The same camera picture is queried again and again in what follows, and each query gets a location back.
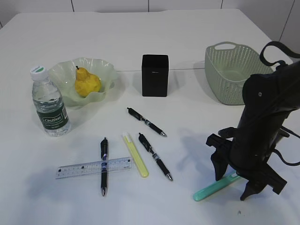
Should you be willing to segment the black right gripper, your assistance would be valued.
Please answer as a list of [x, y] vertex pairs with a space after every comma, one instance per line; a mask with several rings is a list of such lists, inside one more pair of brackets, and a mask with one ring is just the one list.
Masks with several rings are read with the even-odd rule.
[[216, 149], [210, 157], [215, 180], [222, 179], [228, 166], [248, 180], [241, 201], [259, 194], [267, 185], [272, 187], [273, 192], [280, 194], [287, 184], [267, 161], [279, 140], [280, 127], [288, 116], [289, 112], [277, 112], [250, 125], [241, 119], [237, 128], [226, 129], [228, 139], [223, 134], [211, 134], [207, 138], [206, 144]]

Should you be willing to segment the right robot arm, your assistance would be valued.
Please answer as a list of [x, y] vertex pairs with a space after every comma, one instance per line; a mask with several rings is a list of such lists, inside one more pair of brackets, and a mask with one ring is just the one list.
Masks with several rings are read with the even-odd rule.
[[300, 107], [300, 64], [278, 67], [271, 74], [251, 75], [242, 95], [245, 107], [238, 126], [211, 134], [206, 141], [215, 147], [210, 157], [215, 178], [220, 180], [230, 166], [247, 180], [241, 200], [266, 186], [279, 194], [286, 180], [268, 165], [268, 160], [272, 153], [278, 154], [277, 143], [291, 134], [283, 122]]

